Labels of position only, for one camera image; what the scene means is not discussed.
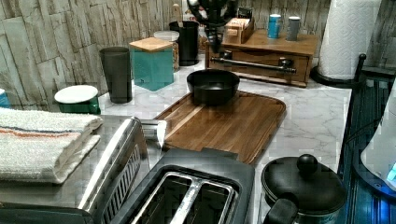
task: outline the striped towel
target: striped towel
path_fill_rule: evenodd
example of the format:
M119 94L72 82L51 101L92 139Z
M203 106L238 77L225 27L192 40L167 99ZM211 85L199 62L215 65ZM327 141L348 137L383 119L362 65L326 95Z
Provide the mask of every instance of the striped towel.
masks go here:
M0 108L0 179L63 183L99 142L94 115Z

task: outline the wall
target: wall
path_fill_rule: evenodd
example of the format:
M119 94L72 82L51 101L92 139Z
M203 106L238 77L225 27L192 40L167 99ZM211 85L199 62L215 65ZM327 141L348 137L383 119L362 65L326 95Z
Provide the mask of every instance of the wall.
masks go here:
M396 1L382 0L365 65L396 70Z
M280 14L282 18L299 16L301 18L300 33L318 36L316 52L316 57L318 57L330 2L331 0L240 0L240 5L253 8L255 25L258 29L268 28L270 14ZM288 20L284 20L281 32L286 32L288 24Z
M391 56L396 45L392 19L396 10L392 10L393 0L383 1L387 4L380 9L384 16L376 26L371 51L378 58L374 64L395 64ZM181 2L0 0L0 88L7 91L14 108L49 111L58 110L53 95L70 85L90 84L105 93L99 50L127 47L131 41L168 29L169 21L175 20L172 5ZM321 40L330 2L240 0L240 6L254 8L258 29L266 28L271 13L284 18L296 15L302 18L300 32Z

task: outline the green container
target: green container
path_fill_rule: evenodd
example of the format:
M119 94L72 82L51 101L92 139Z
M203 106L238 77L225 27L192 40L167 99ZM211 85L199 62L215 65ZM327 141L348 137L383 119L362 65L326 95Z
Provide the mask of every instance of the green container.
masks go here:
M78 85L58 91L54 98L63 113L100 115L97 93L93 86Z
M136 86L156 91L174 82L172 42L150 37L130 45Z

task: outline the black cup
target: black cup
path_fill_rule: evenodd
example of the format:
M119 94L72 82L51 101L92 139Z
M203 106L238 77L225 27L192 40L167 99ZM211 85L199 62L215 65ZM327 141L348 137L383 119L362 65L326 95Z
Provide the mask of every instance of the black cup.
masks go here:
M180 66L190 66L198 63L198 26L196 21L183 21L183 27L178 27L177 21L169 23L171 31L179 32L178 53Z
M131 61L127 48L111 47L100 50L110 101L125 104L132 100Z

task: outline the stainless steel toaster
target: stainless steel toaster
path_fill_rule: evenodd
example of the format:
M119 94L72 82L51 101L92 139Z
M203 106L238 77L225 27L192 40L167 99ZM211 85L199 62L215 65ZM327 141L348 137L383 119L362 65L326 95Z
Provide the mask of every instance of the stainless steel toaster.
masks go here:
M100 142L62 185L0 181L0 204L77 208L89 213L94 223L109 223L149 172L144 132L155 135L158 122L146 120L142 125L131 117L102 118L104 124L95 131Z

